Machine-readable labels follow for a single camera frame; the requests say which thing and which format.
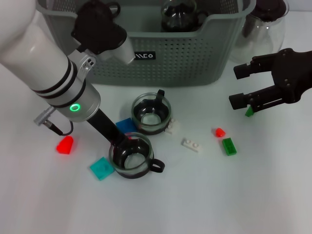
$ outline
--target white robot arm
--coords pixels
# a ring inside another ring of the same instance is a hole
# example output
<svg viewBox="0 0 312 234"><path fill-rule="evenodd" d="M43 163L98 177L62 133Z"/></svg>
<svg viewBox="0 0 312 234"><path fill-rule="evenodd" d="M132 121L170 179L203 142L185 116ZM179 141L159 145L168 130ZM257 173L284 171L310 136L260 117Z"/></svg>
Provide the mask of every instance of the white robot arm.
<svg viewBox="0 0 312 234"><path fill-rule="evenodd" d="M36 0L1 0L0 63L51 105L37 124L44 123L55 131L47 117L56 109L70 121L87 120L110 142L121 140L124 135L99 109L100 95L85 79L95 65L94 56L76 50L68 58L32 24L35 8ZM97 57L116 56L130 63L134 52L129 40L126 36L118 48L101 51Z"/></svg>

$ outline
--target white lego brick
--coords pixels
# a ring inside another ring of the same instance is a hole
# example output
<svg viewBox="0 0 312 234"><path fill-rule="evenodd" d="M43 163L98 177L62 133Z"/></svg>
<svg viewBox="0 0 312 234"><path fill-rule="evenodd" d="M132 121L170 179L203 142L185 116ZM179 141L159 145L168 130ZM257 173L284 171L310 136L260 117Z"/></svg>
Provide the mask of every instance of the white lego brick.
<svg viewBox="0 0 312 234"><path fill-rule="evenodd" d="M192 140L184 139L182 145L196 153L201 150L201 145L193 142Z"/></svg>
<svg viewBox="0 0 312 234"><path fill-rule="evenodd" d="M168 127L165 129L165 132L169 134L174 134L179 128L179 123L175 118L171 118Z"/></svg>

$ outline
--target white table surface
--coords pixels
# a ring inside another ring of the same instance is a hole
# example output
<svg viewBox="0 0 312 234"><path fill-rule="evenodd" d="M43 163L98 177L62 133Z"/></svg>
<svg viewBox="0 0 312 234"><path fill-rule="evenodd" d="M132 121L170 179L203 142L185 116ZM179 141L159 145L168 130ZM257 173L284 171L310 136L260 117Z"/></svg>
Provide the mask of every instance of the white table surface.
<svg viewBox="0 0 312 234"><path fill-rule="evenodd" d="M312 50L312 13L290 12L283 48ZM180 122L171 136L149 137L166 168L129 180L103 181L89 166L109 143L87 122L74 124L73 152L59 155L61 137L33 119L47 104L0 68L1 234L311 234L312 91L252 118L228 96L273 84L270 73L236 80L228 62L212 85L164 88ZM131 102L158 88L95 85L113 121L130 117ZM56 113L64 131L68 120ZM226 156L212 129L221 127L238 150ZM180 145L187 137L197 154Z"/></svg>

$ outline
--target glass cup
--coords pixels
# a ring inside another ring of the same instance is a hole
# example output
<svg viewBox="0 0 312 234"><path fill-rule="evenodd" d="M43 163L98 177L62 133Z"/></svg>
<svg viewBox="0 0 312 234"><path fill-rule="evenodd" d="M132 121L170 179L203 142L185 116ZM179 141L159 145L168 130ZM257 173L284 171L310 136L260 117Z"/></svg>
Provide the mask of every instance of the glass cup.
<svg viewBox="0 0 312 234"><path fill-rule="evenodd" d="M163 132L171 117L171 106L165 92L146 93L138 96L131 108L132 121L137 130L146 135Z"/></svg>
<svg viewBox="0 0 312 234"><path fill-rule="evenodd" d="M127 138L118 146L111 145L109 161L118 174L135 179L149 171L162 173L165 164L154 158L149 139L141 133L126 133Z"/></svg>

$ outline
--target gray plastic basket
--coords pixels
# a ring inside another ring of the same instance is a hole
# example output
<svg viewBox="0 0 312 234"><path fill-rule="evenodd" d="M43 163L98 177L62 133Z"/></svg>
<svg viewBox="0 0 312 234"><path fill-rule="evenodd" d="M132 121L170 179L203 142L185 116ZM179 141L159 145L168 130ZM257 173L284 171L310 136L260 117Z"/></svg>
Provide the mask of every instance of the gray plastic basket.
<svg viewBox="0 0 312 234"><path fill-rule="evenodd" d="M124 65L115 58L97 61L90 81L111 85L193 86L219 79L231 49L256 0L197 0L211 13L195 32L162 33L161 0L117 0L115 22L127 30L134 51L155 51L155 60ZM77 47L70 33L76 11L86 0L38 0L50 31L65 54Z"/></svg>

